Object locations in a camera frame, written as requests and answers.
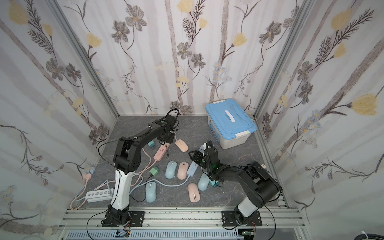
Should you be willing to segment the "pink power strip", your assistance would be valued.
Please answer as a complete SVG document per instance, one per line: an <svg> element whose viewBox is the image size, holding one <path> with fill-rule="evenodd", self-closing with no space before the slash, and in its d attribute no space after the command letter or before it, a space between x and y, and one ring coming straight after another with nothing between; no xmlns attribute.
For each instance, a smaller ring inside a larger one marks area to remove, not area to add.
<svg viewBox="0 0 384 240"><path fill-rule="evenodd" d="M160 148L158 149L158 151L156 152L156 154L154 156L154 160L156 162L159 162L164 157L164 155L167 154L169 146L170 146L170 144L168 144L168 143L165 143L164 145L160 146Z"/></svg>

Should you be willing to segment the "blue power strip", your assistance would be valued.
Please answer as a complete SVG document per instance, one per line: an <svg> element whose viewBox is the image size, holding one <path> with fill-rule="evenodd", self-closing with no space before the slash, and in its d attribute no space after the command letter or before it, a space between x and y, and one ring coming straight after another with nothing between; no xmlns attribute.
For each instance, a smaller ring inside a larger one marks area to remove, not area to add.
<svg viewBox="0 0 384 240"><path fill-rule="evenodd" d="M187 170L187 175L192 177L198 167L206 167L206 157L204 155L205 145L201 145L198 150L188 152L188 155L191 159L191 164Z"/></svg>

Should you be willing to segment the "teal USB charger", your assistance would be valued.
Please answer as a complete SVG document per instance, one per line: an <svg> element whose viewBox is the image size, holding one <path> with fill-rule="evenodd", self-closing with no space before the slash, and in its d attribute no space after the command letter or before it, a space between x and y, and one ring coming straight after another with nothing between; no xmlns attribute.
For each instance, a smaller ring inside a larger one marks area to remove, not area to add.
<svg viewBox="0 0 384 240"><path fill-rule="evenodd" d="M148 146L149 146L151 149L153 149L153 148L156 146L156 143L155 143L154 141L150 141L150 142L148 143Z"/></svg>

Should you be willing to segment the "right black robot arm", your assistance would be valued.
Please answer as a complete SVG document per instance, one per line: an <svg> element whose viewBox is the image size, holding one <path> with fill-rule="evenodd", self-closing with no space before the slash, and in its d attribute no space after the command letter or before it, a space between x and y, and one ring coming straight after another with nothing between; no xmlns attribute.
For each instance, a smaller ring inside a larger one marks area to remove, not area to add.
<svg viewBox="0 0 384 240"><path fill-rule="evenodd" d="M202 168L210 181L223 184L237 182L245 193L245 198L233 211L222 212L223 227L240 227L253 224L260 226L259 209L273 202L281 194L281 186L276 178L259 163L253 161L244 166L223 164L219 153L211 141L207 141L203 152L188 152L191 161Z"/></svg>

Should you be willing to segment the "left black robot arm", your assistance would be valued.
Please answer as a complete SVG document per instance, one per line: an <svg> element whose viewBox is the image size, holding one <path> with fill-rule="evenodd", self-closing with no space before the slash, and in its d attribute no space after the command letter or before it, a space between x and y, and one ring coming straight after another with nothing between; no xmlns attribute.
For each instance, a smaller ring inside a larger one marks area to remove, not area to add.
<svg viewBox="0 0 384 240"><path fill-rule="evenodd" d="M117 142L113 163L116 183L113 197L105 217L103 227L125 227L132 219L130 190L134 173L141 164L141 151L154 139L161 144L171 144L175 138L174 129L178 127L178 115L167 114L149 123L146 128L131 137L121 137Z"/></svg>

